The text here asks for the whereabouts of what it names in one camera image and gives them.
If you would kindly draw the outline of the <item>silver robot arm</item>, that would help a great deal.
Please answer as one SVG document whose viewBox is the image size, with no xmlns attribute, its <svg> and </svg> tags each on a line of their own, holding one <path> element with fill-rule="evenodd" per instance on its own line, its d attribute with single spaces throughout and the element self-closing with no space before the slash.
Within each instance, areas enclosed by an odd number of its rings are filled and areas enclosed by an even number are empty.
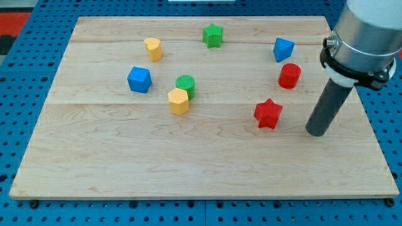
<svg viewBox="0 0 402 226">
<path fill-rule="evenodd" d="M 401 0 L 347 0 L 320 61 L 335 84 L 381 90 L 401 50 Z"/>
</svg>

